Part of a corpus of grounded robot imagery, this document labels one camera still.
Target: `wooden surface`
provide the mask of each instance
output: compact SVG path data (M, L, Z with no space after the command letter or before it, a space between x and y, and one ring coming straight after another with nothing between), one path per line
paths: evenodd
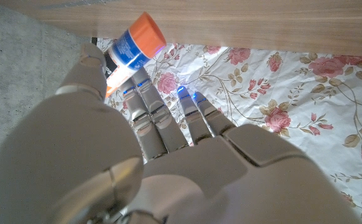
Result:
M0 0L0 4L90 37L117 38L146 11L167 42L362 55L362 0Z

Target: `rose pattern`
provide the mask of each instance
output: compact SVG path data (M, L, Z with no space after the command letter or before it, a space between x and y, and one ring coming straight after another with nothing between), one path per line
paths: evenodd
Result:
M345 65L357 65L359 63L362 63L361 56L334 55L333 58L338 59L341 63Z
M161 74L160 81L158 82L158 91L166 94L170 94L176 88L176 81L174 74L166 72Z
M279 52L276 52L274 55L269 57L267 65L270 67L270 70L276 72L279 69L280 64L282 63L282 58L279 55Z
M219 51L219 49L221 49L219 46L207 46L207 52L209 54L215 54Z
M233 48L229 51L228 59L231 64L237 65L250 57L250 49Z
M274 132L279 133L282 128L287 128L292 120L288 117L287 111L282 111L278 107L265 118L265 124Z
M310 63L308 68L312 69L312 72L316 75L334 78L343 74L344 65L337 58L320 57Z

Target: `orange cap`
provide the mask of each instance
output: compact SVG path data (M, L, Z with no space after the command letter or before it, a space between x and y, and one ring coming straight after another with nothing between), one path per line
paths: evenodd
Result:
M143 12L129 31L139 49L149 58L153 58L167 45L157 24L147 12Z

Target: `blue label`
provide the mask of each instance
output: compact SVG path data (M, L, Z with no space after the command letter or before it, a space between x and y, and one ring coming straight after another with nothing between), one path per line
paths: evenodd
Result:
M113 49L114 54L130 69L139 70L150 60L136 46L128 30L114 43Z

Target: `pink flower print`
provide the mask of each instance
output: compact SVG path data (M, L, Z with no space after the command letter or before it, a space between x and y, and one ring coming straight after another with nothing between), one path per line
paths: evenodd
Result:
M270 85L269 84L265 84L261 86L261 89L267 90L269 89Z
M320 135L320 131L318 128L315 128L313 126L309 126L310 130L312 131L313 135Z
M250 93L250 97L251 97L252 99L256 99L257 96L258 96L258 94L256 94L256 93Z
M261 90L261 89L258 89L257 92L259 92L259 93L261 93L261 94L263 94L263 95L267 93L267 91Z
M255 80L250 80L250 86L249 86L249 90L252 90L255 87L255 84L257 83L257 81Z
M262 83L262 81L264 80L264 78L260 78L259 80L258 80L258 85L261 85L261 83Z
M329 129L329 130L333 129L333 126L331 124L318 124L318 126L323 129Z
M250 57L250 49L233 48L229 51L228 58L231 64L237 65Z
M207 52L209 54L215 54L219 51L219 49L221 49L219 46L207 46Z
M314 113L311 113L311 121L315 121L317 119L317 115Z
M160 92L169 94L176 88L176 80L174 74L166 72L161 74L160 80L157 84L157 89Z
M270 67L270 70L276 72L279 69L279 65L282 63L282 58L279 55L279 52L276 52L274 55L269 57L267 65Z
M322 77L334 78L337 75L343 74L344 63L337 58L325 58L320 57L315 59L308 68L312 69L312 72Z
M334 55L333 58L337 58L345 65L357 65L362 62L361 56Z
M278 107L265 117L265 123L274 132L281 132L282 128L287 128L292 120L288 117L287 111L282 111Z

